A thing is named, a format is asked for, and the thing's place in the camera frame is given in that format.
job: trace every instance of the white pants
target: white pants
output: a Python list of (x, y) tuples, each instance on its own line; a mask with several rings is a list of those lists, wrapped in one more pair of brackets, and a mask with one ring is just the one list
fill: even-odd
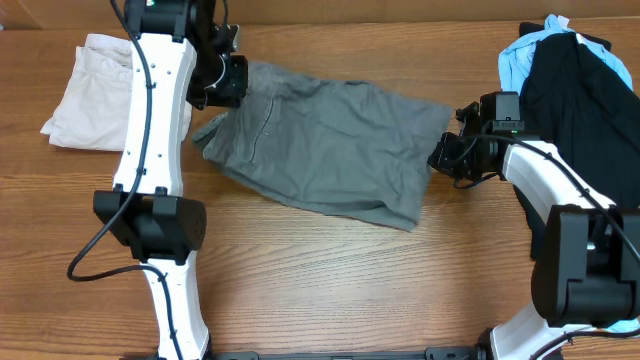
[[(87, 150), (124, 149), (131, 105), (131, 51), (129, 41), (99, 34), (89, 34), (85, 46), (76, 48), (76, 63), (62, 102), (40, 131), (49, 135), (50, 144)], [(183, 140), (191, 123), (191, 109), (185, 107)]]

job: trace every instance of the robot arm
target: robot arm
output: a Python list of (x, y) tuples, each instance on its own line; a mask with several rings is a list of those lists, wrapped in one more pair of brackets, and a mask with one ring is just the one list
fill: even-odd
[[(239, 28), (215, 26), (211, 20), (214, 8), (215, 0), (126, 2), (126, 21), (147, 58), (153, 81), (150, 136), (145, 143), (146, 78), (134, 51), (126, 148), (114, 177), (114, 190), (95, 193), (94, 211), (106, 224), (121, 209), (125, 198), (134, 195), (110, 230), (124, 246), (131, 248), (133, 258), (165, 274), (168, 296), (157, 275), (145, 271), (160, 329), (156, 359), (213, 358), (195, 276), (196, 254), (206, 229), (206, 211), (202, 203), (182, 197), (180, 146), (185, 134), (181, 133), (181, 121), (185, 100), (199, 109), (210, 105), (238, 106), (246, 93), (248, 76), (246, 59), (230, 55), (236, 49)], [(456, 179), (478, 181), (484, 173), (498, 173), (525, 194), (547, 223), (545, 250), (532, 279), (532, 304), (509, 323), (495, 328), (488, 343), (463, 352), (469, 357), (460, 359), (481, 359), (487, 355), (495, 360), (528, 359), (565, 332), (600, 327), (640, 314), (640, 302), (636, 300), (640, 299), (640, 286), (636, 286), (638, 263), (619, 239), (607, 232), (606, 222), (566, 174), (547, 158), (523, 147), (525, 144), (551, 153), (561, 161), (555, 146), (525, 131), (517, 110), (517, 94), (483, 97), (481, 104), (472, 104), (459, 112), (459, 119), (465, 123), (461, 136), (444, 134), (429, 159), (436, 170)], [(498, 141), (486, 137), (487, 134), (524, 142)], [(139, 186), (134, 188), (136, 160), (145, 146), (144, 172)], [(615, 215), (627, 234), (640, 242), (637, 211), (619, 210), (610, 199), (593, 190), (591, 195)], [(168, 305), (175, 333), (168, 325)], [(562, 342), (541, 355), (559, 346)], [(457, 353), (451, 351), (431, 348), (422, 355), (429, 360), (451, 360), (449, 355)], [(382, 358), (400, 359), (405, 355), (387, 354)], [(369, 358), (357, 354), (349, 357)]]
[(636, 247), (640, 212), (617, 208), (562, 160), (555, 145), (527, 131), (517, 93), (485, 95), (456, 117), (464, 123), (460, 136), (443, 134), (430, 165), (475, 182), (484, 173), (498, 173), (525, 195), (547, 225), (531, 281), (532, 303), (493, 329), (484, 351), (493, 359), (541, 359), (566, 343), (546, 347), (565, 333), (638, 317), (640, 265), (594, 205), (606, 209)]
[[(146, 58), (153, 84), (150, 130), (145, 139), (147, 78), (132, 44), (134, 72), (125, 150), (114, 190), (96, 191), (94, 212), (106, 224), (126, 197), (135, 193), (110, 230), (131, 248), (133, 258), (165, 275), (168, 296), (158, 275), (145, 271), (160, 333), (157, 359), (213, 356), (195, 273), (206, 211), (202, 203), (182, 197), (180, 148), (186, 136), (182, 121), (186, 102), (198, 109), (239, 106), (248, 83), (246, 58), (230, 55), (237, 50), (239, 27), (213, 24), (214, 8), (215, 0), (127, 0), (125, 4), (127, 25)], [(144, 173), (134, 188), (143, 148)]]

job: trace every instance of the black wire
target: black wire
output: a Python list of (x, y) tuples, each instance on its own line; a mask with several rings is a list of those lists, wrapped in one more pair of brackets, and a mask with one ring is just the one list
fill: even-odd
[(229, 4), (227, 0), (222, 0), (222, 5), (224, 6), (224, 18), (222, 20), (222, 27), (220, 28), (220, 33), (216, 37), (215, 44), (220, 45), (225, 41), (228, 41), (229, 38)]
[(546, 352), (552, 350), (556, 346), (564, 343), (565, 341), (573, 342), (574, 338), (577, 337), (594, 337), (594, 338), (607, 338), (607, 339), (628, 339), (631, 337), (640, 336), (640, 329), (627, 332), (627, 333), (610, 333), (604, 331), (573, 331), (564, 333), (564, 335), (559, 338), (551, 341), (540, 350), (536, 351), (529, 357), (529, 360), (538, 360), (541, 356), (543, 356)]
[(476, 180), (476, 181), (472, 182), (471, 184), (464, 185), (464, 186), (458, 186), (458, 183), (462, 179), (455, 179), (453, 181), (453, 187), (458, 189), (458, 190), (468, 190), (468, 189), (471, 189), (472, 187), (478, 186), (478, 185), (482, 184), (483, 182), (485, 182), (485, 181), (487, 181), (487, 180), (489, 180), (491, 178), (494, 178), (494, 177), (496, 177), (498, 175), (500, 175), (500, 174), (492, 173), (492, 174), (484, 176), (482, 179)]
[(127, 22), (124, 16), (122, 15), (122, 12), (120, 11), (118, 4), (116, 3), (116, 0), (110, 0), (110, 3), (111, 3), (111, 7), (113, 8), (113, 11), (115, 12), (116, 16), (118, 17), (118, 20), (120, 21), (120, 24), (129, 35), (129, 38), (131, 39), (131, 43), (136, 48), (136, 51), (140, 56), (140, 60), (142, 62), (142, 68), (144, 70), (144, 76), (146, 79), (147, 109), (146, 109), (144, 134), (142, 138), (142, 148), (140, 149), (140, 160), (138, 161), (138, 167), (136, 168), (136, 177), (135, 177), (135, 180), (133, 181), (133, 185), (131, 186), (129, 195), (127, 196), (125, 201), (122, 203), (118, 211), (115, 213), (115, 215), (100, 229), (100, 231), (96, 233), (96, 235), (91, 239), (91, 241), (89, 241), (89, 243), (87, 243), (87, 245), (85, 245), (85, 247), (82, 250), (80, 250), (78, 255), (76, 255), (76, 257), (73, 258), (73, 260), (71, 261), (67, 269), (67, 277), (72, 281), (87, 282), (87, 281), (104, 279), (109, 276), (114, 276), (114, 275), (130, 272), (130, 271), (151, 271), (156, 275), (158, 275), (158, 281), (160, 281), (160, 283), (162, 284), (162, 289), (164, 291), (165, 301), (167, 305), (167, 319), (169, 322), (169, 331), (171, 332), (170, 337), (173, 340), (173, 346), (175, 347), (178, 359), (183, 360), (182, 353), (180, 351), (180, 344), (178, 344), (178, 339), (176, 337), (176, 331), (173, 324), (173, 313), (171, 309), (171, 295), (169, 294), (169, 287), (167, 285), (166, 275), (163, 274), (160, 270), (150, 265), (133, 265), (133, 266), (122, 267), (115, 270), (105, 271), (96, 275), (78, 276), (73, 274), (76, 266), (80, 263), (80, 261), (82, 261), (82, 259), (87, 255), (87, 253), (91, 251), (91, 249), (100, 241), (100, 239), (102, 239), (102, 237), (111, 229), (113, 224), (118, 219), (120, 219), (122, 214), (124, 214), (124, 212), (129, 207), (129, 204), (131, 204), (131, 201), (135, 197), (138, 187), (140, 186), (140, 182), (142, 180), (142, 175), (144, 174), (144, 162), (147, 157), (149, 133), (151, 132), (151, 110), (153, 105), (152, 90), (154, 85), (151, 82), (151, 72), (149, 70), (149, 64), (147, 63), (147, 59), (144, 56), (144, 52), (142, 51), (142, 48), (140, 47), (138, 40), (136, 39), (135, 36), (133, 36), (131, 29), (129, 29), (129, 26), (127, 25)]
[[(559, 162), (557, 159), (555, 159), (551, 155), (551, 153), (545, 153), (544, 151), (538, 149), (535, 146), (527, 144), (526, 142), (523, 142), (523, 141), (520, 141), (520, 140), (516, 140), (516, 139), (512, 139), (512, 138), (508, 138), (508, 137), (504, 137), (504, 136), (473, 135), (473, 136), (464, 136), (463, 138), (475, 139), (475, 140), (479, 140), (479, 139), (498, 140), (498, 141), (503, 141), (503, 142), (507, 142), (507, 143), (510, 143), (510, 144), (514, 144), (514, 145), (519, 145), (519, 146), (524, 147), (527, 150), (533, 151), (534, 153), (544, 157), (546, 160), (551, 161), (551, 163), (553, 165), (555, 165), (569, 179), (569, 181), (571, 181), (573, 186), (575, 186), (576, 189), (580, 192), (580, 195), (583, 196), (585, 199), (587, 199), (587, 201), (589, 201), (589, 203), (591, 205), (593, 205), (593, 207), (596, 209), (596, 211), (598, 211), (598, 213), (600, 213), (607, 220), (607, 222), (609, 223), (609, 225), (611, 226), (613, 231), (616, 233), (616, 235), (618, 235), (618, 237), (620, 237), (620, 239), (622, 239), (622, 242), (631, 251), (631, 253), (633, 254), (633, 256), (636, 259), (636, 261), (638, 261), (640, 263), (640, 254), (638, 253), (638, 250), (633, 245), (631, 240), (629, 240), (629, 238), (624, 233), (622, 228), (620, 228), (620, 225), (618, 225), (617, 221), (611, 215), (609, 215), (609, 213), (602, 207), (602, 205), (600, 205), (600, 203), (598, 201), (596, 201), (593, 198), (593, 196), (591, 196), (591, 194), (589, 193), (589, 190), (585, 189), (584, 186), (582, 186), (582, 184), (580, 184), (578, 179), (576, 179), (575, 176), (573, 176), (571, 171), (569, 171), (569, 169), (566, 166), (564, 166), (561, 162)], [(573, 340), (573, 338), (576, 338), (576, 337), (598, 337), (598, 338), (609, 338), (609, 339), (627, 339), (627, 338), (635, 337), (635, 336), (640, 336), (640, 329), (635, 330), (635, 331), (631, 331), (631, 332), (626, 332), (626, 333), (611, 333), (611, 332), (601, 332), (601, 331), (573, 331), (573, 332), (565, 333), (564, 335), (558, 337), (557, 339), (555, 339), (555, 340), (549, 342), (548, 344), (546, 344), (545, 346), (543, 346), (541, 349), (536, 351), (530, 357), (530, 360), (537, 360), (542, 355), (544, 355), (546, 352), (552, 350), (556, 346), (564, 343), (565, 341), (571, 342)]]
[[(489, 128), (489, 126), (493, 123), (493, 120), (489, 120), (487, 122), (484, 123), (484, 125), (482, 125), (482, 128), (480, 128), (480, 134), (484, 134), (484, 132)], [(467, 127), (467, 118), (464, 118), (464, 125), (462, 127), (462, 130), (460, 130), (460, 136), (462, 136), (462, 133), (464, 132), (464, 129)], [(473, 150), (473, 148), (476, 146), (478, 142), (478, 139), (473, 139), (473, 142), (471, 143), (471, 145), (469, 145), (469, 147), (467, 147), (464, 152), (462, 153), (462, 155), (458, 156), (458, 158), (456, 158), (455, 160), (453, 160), (453, 165), (457, 165), (460, 161), (464, 160), (464, 158), (469, 155), (469, 153), (471, 152), (471, 150)]]

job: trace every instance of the black motor joint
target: black motor joint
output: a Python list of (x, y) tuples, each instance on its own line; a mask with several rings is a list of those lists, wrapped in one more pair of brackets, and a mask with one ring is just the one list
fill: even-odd
[(134, 36), (168, 34), (186, 38), (198, 54), (187, 101), (207, 106), (239, 107), (248, 86), (248, 62), (238, 50), (239, 26), (213, 22), (216, 0), (127, 0), (125, 16)]
[(428, 161), (431, 167), (455, 179), (478, 181), (484, 173), (502, 172), (508, 144), (483, 139), (482, 135), (535, 137), (525, 131), (516, 92), (484, 95), (479, 103), (456, 110), (456, 120), (462, 123), (460, 134), (442, 134)]

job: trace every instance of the wood grain surface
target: wood grain surface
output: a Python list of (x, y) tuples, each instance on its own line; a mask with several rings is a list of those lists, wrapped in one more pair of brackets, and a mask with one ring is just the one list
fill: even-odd
[(5, 29), (40, 29), (41, 26), (18, 0), (0, 0), (0, 25)]
[[(575, 20), (640, 74), (640, 20)], [(250, 26), (264, 60), (463, 107), (499, 89), (497, 56), (516, 22)], [(98, 31), (122, 36), (119, 30)], [(116, 359), (155, 351), (142, 274), (76, 284), (69, 261), (99, 229), (96, 189), (119, 154), (61, 149), (39, 133), (86, 31), (0, 32), (0, 359)], [(194, 126), (219, 109), (194, 115)], [(451, 129), (457, 129), (452, 121)], [(457, 191), (435, 174), (412, 233), (282, 206), (183, 146), (186, 196), (207, 205), (201, 306), (217, 351), (420, 350), (472, 344), (530, 301), (530, 231), (511, 186)], [(81, 264), (131, 264), (108, 235)], [(583, 339), (568, 359), (638, 359), (640, 341)]]

